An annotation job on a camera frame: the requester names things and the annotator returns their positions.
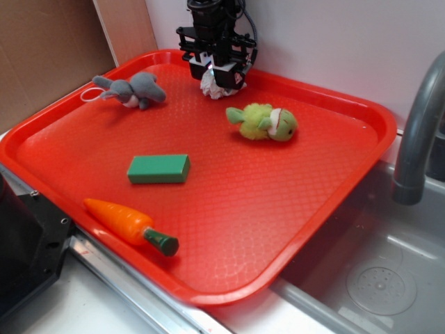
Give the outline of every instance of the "sink basin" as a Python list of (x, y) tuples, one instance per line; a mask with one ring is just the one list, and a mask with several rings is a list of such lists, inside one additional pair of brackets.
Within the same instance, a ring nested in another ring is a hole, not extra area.
[(280, 274), (338, 333), (445, 333), (445, 187), (399, 205), (392, 172), (379, 162)]

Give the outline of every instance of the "gray faucet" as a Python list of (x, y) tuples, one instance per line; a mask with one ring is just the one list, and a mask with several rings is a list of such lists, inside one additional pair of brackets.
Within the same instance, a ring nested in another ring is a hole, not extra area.
[(403, 132), (391, 186), (392, 198), (400, 204), (420, 202), (425, 175), (445, 178), (444, 110), (445, 51), (427, 71)]

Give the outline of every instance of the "tray rim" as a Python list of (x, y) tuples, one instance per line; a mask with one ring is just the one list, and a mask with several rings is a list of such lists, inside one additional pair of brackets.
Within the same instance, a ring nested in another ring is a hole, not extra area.
[[(124, 76), (129, 77), (134, 74), (134, 71), (130, 70), (133, 69), (134, 66), (148, 67), (150, 65), (171, 63), (186, 67), (186, 62), (182, 61), (180, 58), (182, 54), (182, 51), (176, 49), (147, 52), (135, 57), (120, 67), (112, 69), (104, 74), (104, 76), (112, 79), (117, 79)], [(172, 275), (168, 275), (168, 273), (166, 273), (163, 269), (157, 267), (157, 265), (155, 265), (153, 262), (150, 262), (149, 259), (144, 259), (143, 262), (147, 268), (145, 271), (150, 271), (150, 275), (147, 276), (147, 274), (143, 272), (142, 274), (148, 278), (151, 278), (156, 284), (177, 298), (194, 305), (210, 306), (233, 303), (267, 287), (276, 278), (276, 276), (278, 276), (280, 270), (284, 268), (292, 257), (295, 256), (295, 254), (304, 246), (305, 242), (310, 239), (298, 236), (302, 234), (312, 235), (323, 224), (326, 218), (340, 204), (335, 198), (337, 198), (339, 194), (342, 198), (345, 198), (354, 189), (355, 185), (357, 185), (359, 181), (369, 172), (374, 164), (377, 163), (380, 156), (392, 144), (396, 137), (397, 126), (394, 117), (388, 109), (376, 104), (375, 102), (353, 97), (352, 95), (336, 92), (334, 90), (321, 88), (308, 83), (303, 83), (301, 81), (287, 79), (277, 76), (276, 74), (271, 74), (256, 69), (252, 69), (250, 71), (248, 79), (250, 78), (252, 83), (248, 82), (248, 85), (251, 85), (256, 89), (267, 89), (267, 86), (261, 83), (264, 82), (264, 80), (255, 80), (259, 77), (267, 79), (268, 84), (273, 83), (277, 89), (280, 90), (280, 94), (283, 96), (289, 96), (291, 93), (293, 93), (292, 98), (295, 99), (295, 92), (293, 90), (297, 89), (298, 91), (303, 92), (305, 97), (307, 97), (306, 100), (303, 100), (302, 102), (306, 102), (333, 112), (340, 112), (339, 108), (341, 107), (341, 113), (346, 116), (356, 116), (357, 110), (361, 110), (362, 112), (368, 111), (367, 114), (369, 114), (369, 111), (373, 111), (373, 113), (371, 113), (372, 119), (368, 115), (368, 122), (363, 118), (360, 119), (367, 124), (370, 124), (370, 126), (374, 128), (378, 135), (378, 143), (373, 148), (371, 153), (347, 177), (347, 180), (341, 183), (339, 188), (337, 188), (334, 193), (331, 194), (323, 206), (319, 208), (310, 218), (309, 221), (317, 220), (321, 222), (318, 224), (317, 228), (313, 230), (313, 224), (305, 224), (301, 231), (299, 231), (299, 233), (294, 236), (294, 238), (292, 238), (287, 245), (285, 245), (283, 250), (277, 254), (276, 258), (270, 263), (270, 265), (254, 280), (242, 287), (237, 287), (236, 289), (221, 293), (200, 292), (189, 287), (180, 279)], [(69, 214), (72, 212), (77, 212), (78, 206), (65, 199), (63, 196), (58, 194), (57, 191), (52, 190), (49, 184), (45, 184), (37, 177), (34, 177), (31, 171), (27, 170), (25, 167), (21, 166), (18, 161), (13, 159), (13, 155), (15, 149), (17, 149), (28, 137), (32, 136), (32, 134), (39, 132), (55, 120), (58, 120), (59, 118), (62, 118), (63, 116), (72, 112), (72, 110), (74, 110), (72, 106), (81, 106), (84, 103), (79, 99), (81, 92), (93, 86), (94, 84), (92, 82), (87, 83), (57, 102), (54, 102), (41, 111), (38, 111), (35, 115), (27, 118), (25, 121), (13, 127), (4, 136), (3, 140), (0, 141), (0, 162), (18, 177), (20, 177), (24, 182), (42, 192)], [(60, 112), (60, 106), (65, 106), (66, 104), (68, 104), (68, 107), (61, 108), (62, 112)], [(29, 125), (31, 124), (34, 125), (33, 130), (35, 131), (30, 132)], [(72, 218), (74, 221), (79, 221), (85, 217), (82, 214), (72, 214)], [(105, 238), (105, 240), (98, 240), (97, 238), (94, 239), (101, 244), (103, 243), (105, 247), (111, 248), (111, 251), (116, 253), (121, 258), (126, 259), (125, 261), (140, 272), (137, 264), (135, 263), (137, 261), (133, 259), (133, 256), (130, 257), (130, 259), (132, 259), (131, 261), (127, 260), (129, 259), (127, 254), (132, 253), (133, 251), (128, 245), (122, 245), (123, 241), (117, 242), (115, 239), (113, 240), (113, 238)], [(116, 246), (119, 246), (119, 252), (115, 252), (113, 250)]]

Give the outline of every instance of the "faucet spout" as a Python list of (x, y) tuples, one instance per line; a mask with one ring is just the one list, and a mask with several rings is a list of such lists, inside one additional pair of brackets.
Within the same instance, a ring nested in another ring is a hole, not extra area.
[(396, 202), (414, 205), (422, 199), (426, 166), (444, 111), (445, 51), (427, 71), (403, 132), (391, 186)]

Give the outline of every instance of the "sink drain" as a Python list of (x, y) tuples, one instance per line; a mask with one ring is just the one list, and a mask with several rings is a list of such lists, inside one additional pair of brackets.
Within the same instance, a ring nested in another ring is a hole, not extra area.
[(358, 264), (348, 274), (346, 285), (351, 299), (376, 315), (397, 315), (416, 299), (413, 277), (387, 261)]

